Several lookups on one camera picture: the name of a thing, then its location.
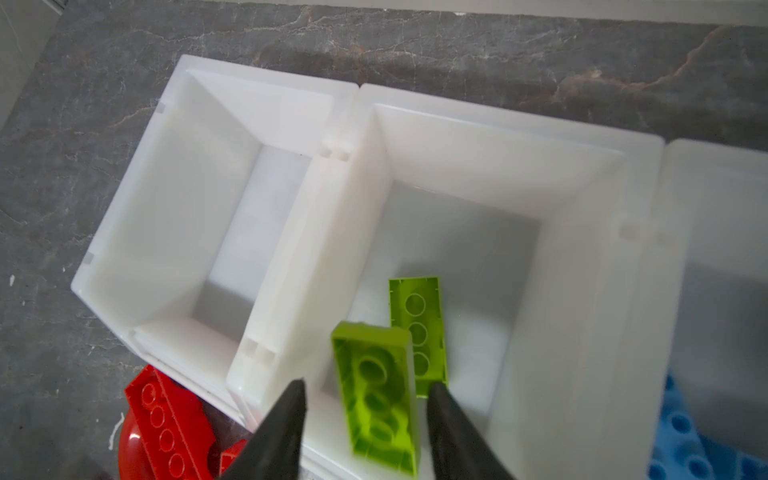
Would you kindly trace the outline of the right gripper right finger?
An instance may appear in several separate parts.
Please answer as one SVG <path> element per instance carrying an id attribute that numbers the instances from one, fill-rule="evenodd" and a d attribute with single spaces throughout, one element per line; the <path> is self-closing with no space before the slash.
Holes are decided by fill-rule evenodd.
<path id="1" fill-rule="evenodd" d="M 427 423 L 436 479 L 514 479 L 443 383 L 430 386 Z"/>

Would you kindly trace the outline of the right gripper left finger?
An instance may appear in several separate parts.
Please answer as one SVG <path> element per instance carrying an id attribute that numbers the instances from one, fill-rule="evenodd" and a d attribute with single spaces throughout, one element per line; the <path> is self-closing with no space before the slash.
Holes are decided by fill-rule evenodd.
<path id="1" fill-rule="evenodd" d="M 298 479 L 306 383 L 292 380 L 220 479 Z"/>

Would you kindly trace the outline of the green lego brick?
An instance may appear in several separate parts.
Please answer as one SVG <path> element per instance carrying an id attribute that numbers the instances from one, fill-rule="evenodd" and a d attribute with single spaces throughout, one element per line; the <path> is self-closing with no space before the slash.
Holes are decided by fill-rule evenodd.
<path id="1" fill-rule="evenodd" d="M 439 278 L 393 278 L 388 288 L 390 324 L 411 334 L 416 396 L 427 398 L 433 383 L 449 385 Z"/>
<path id="2" fill-rule="evenodd" d="M 342 321 L 331 344 L 352 454 L 417 477 L 421 439 L 411 334 Z"/>

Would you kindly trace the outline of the blue lego brick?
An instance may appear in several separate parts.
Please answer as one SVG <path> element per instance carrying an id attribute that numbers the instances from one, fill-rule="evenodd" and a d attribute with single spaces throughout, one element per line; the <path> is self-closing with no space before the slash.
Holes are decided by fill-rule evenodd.
<path id="1" fill-rule="evenodd" d="M 767 462 L 701 435 L 674 378 L 667 375 L 647 477 L 765 479 Z"/>

